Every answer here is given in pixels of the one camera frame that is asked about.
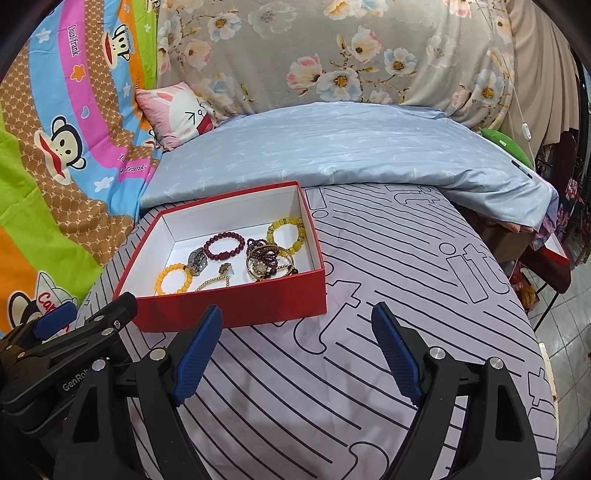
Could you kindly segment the silver metal watch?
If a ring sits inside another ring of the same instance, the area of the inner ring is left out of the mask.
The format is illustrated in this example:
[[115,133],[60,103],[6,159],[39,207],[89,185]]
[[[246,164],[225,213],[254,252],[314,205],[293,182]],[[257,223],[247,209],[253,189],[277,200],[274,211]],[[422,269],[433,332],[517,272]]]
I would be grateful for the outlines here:
[[207,267],[208,258],[204,252],[204,248],[199,247],[193,250],[188,255],[185,270],[190,273],[192,277],[199,276]]

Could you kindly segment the red cardboard box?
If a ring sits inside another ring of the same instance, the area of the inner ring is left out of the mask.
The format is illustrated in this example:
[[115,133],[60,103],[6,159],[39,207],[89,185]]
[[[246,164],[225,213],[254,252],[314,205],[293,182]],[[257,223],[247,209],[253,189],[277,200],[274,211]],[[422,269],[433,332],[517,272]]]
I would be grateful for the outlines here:
[[[187,291],[181,266],[196,248],[218,253],[235,248],[231,233],[263,239],[274,221],[301,220],[301,250],[291,257],[297,274],[255,281],[246,270],[246,254],[229,262],[228,281],[216,281],[221,264],[209,260]],[[124,269],[114,294],[137,300],[136,326],[145,332],[172,332],[195,324],[211,304],[221,308],[224,327],[242,327],[325,314],[325,266],[307,198],[297,182],[260,186],[168,207],[155,215]]]

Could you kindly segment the thin gold bangle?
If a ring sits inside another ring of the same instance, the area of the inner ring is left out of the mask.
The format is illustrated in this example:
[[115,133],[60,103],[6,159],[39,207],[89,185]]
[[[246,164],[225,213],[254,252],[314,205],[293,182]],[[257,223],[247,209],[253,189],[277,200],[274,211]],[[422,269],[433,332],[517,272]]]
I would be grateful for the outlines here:
[[280,273],[283,276],[297,274],[297,268],[290,257],[286,258],[274,250],[256,250],[246,257],[246,270],[255,281],[270,280]]

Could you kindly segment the colourful monkey cartoon sheet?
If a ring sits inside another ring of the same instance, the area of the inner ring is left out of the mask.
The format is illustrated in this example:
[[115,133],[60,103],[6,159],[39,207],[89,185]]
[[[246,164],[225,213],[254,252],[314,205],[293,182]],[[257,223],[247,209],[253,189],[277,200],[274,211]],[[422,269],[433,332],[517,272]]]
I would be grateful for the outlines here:
[[160,155],[154,1],[1,5],[1,329],[80,304],[134,227]]

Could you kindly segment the red stool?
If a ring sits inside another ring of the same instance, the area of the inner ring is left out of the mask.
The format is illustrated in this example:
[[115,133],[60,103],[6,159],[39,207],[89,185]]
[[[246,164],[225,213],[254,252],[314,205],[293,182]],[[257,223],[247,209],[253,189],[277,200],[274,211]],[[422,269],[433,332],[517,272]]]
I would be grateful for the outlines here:
[[543,281],[543,285],[536,291],[537,294],[541,293],[546,287],[550,287],[554,291],[552,300],[534,326],[534,331],[537,331],[558,297],[566,293],[571,285],[570,258],[556,234],[552,233],[537,250],[528,246],[519,261]]

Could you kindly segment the pink bunny pillow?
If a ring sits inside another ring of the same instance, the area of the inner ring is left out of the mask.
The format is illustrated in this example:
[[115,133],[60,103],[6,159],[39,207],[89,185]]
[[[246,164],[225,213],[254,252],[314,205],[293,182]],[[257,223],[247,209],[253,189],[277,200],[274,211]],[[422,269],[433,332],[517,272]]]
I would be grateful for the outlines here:
[[135,93],[136,103],[165,151],[215,128],[211,109],[184,82]]

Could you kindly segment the light blue folded quilt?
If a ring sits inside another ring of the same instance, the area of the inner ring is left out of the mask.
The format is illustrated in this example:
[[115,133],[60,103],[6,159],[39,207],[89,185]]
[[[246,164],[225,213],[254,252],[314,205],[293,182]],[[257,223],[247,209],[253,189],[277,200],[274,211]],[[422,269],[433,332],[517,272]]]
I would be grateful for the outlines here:
[[439,110],[317,102],[233,117],[164,153],[140,206],[284,181],[431,186],[489,218],[534,229],[556,221],[559,201],[534,170]]

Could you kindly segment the grey floral blanket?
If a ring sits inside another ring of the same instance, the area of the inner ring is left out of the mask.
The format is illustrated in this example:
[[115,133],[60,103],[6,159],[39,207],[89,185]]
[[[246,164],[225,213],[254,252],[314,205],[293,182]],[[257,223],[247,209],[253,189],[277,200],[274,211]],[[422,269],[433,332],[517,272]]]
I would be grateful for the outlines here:
[[502,1],[163,1],[157,83],[219,120],[318,101],[425,106],[496,128],[514,97]]

